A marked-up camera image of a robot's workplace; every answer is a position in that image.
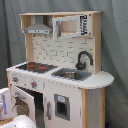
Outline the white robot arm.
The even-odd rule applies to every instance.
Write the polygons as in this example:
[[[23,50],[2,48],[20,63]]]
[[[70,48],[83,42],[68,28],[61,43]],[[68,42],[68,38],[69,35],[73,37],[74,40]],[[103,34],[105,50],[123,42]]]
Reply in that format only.
[[[9,88],[0,89],[0,121],[12,118],[11,95]],[[36,128],[26,115],[20,115],[12,121],[0,125],[0,128]]]

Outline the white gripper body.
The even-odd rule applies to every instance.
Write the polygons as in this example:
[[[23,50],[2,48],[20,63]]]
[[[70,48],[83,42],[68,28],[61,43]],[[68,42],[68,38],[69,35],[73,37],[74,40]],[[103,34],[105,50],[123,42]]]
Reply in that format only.
[[[11,95],[9,88],[0,89],[0,120],[12,117]]]

